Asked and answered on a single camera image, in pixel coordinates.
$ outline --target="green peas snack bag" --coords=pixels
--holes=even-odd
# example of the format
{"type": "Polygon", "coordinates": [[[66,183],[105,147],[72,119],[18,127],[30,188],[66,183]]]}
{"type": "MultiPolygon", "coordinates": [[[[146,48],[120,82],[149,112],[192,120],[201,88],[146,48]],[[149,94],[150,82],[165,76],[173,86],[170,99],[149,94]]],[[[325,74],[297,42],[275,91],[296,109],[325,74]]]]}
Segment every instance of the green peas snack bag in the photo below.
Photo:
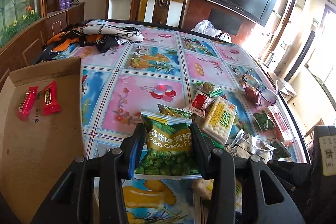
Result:
{"type": "Polygon", "coordinates": [[[193,158],[191,120],[147,111],[142,111],[142,120],[147,128],[147,155],[135,174],[151,175],[147,179],[200,177],[193,158]]]}

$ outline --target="white label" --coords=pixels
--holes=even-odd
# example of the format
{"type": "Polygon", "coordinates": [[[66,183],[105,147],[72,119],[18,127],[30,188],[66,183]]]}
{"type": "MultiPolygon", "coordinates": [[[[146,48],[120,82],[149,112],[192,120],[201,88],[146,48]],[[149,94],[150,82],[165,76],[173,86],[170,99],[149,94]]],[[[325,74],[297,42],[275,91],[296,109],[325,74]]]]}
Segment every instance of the white label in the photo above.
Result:
{"type": "Polygon", "coordinates": [[[336,175],[336,136],[325,136],[319,138],[323,175],[336,175]]]}

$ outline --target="window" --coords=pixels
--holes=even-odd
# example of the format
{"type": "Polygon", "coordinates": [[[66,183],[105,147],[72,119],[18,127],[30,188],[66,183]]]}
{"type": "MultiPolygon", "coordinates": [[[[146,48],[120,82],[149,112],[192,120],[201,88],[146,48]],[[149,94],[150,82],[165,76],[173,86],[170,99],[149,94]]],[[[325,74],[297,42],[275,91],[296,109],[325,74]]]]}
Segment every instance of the window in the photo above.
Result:
{"type": "Polygon", "coordinates": [[[328,91],[327,95],[332,96],[334,100],[336,100],[335,22],[336,12],[326,5],[321,22],[321,36],[306,64],[318,82],[328,91]]]}

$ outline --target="metal screw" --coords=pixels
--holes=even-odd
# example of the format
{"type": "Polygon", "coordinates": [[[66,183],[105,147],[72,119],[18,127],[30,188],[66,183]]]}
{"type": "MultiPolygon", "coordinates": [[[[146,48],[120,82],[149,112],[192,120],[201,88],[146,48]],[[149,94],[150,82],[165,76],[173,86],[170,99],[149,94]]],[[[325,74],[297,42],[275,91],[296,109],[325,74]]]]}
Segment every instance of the metal screw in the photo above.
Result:
{"type": "Polygon", "coordinates": [[[113,155],[119,155],[119,154],[121,154],[121,152],[122,152],[122,150],[119,147],[112,149],[112,154],[113,155]]]}
{"type": "Polygon", "coordinates": [[[258,162],[258,161],[260,161],[260,157],[257,156],[257,155],[252,155],[251,160],[254,161],[254,162],[258,162]]]}
{"type": "Polygon", "coordinates": [[[219,147],[215,147],[212,152],[214,152],[215,154],[223,154],[223,149],[219,148],[219,147]]]}
{"type": "Polygon", "coordinates": [[[85,158],[83,157],[83,156],[77,156],[76,158],[75,158],[75,162],[83,162],[85,160],[85,158]]]}

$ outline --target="eyeglasses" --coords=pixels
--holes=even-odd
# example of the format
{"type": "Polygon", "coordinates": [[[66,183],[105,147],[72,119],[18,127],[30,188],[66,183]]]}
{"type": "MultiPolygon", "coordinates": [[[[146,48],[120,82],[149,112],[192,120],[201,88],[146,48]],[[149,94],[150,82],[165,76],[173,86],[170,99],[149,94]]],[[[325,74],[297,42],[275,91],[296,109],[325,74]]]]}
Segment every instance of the eyeglasses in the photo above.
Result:
{"type": "Polygon", "coordinates": [[[254,87],[255,89],[258,90],[259,94],[261,97],[269,102],[272,105],[275,105],[278,99],[278,80],[276,81],[276,92],[273,92],[272,90],[268,88],[261,88],[261,84],[258,81],[257,78],[255,78],[252,74],[250,74],[251,71],[254,69],[248,70],[242,77],[241,80],[246,84],[254,87]]]}

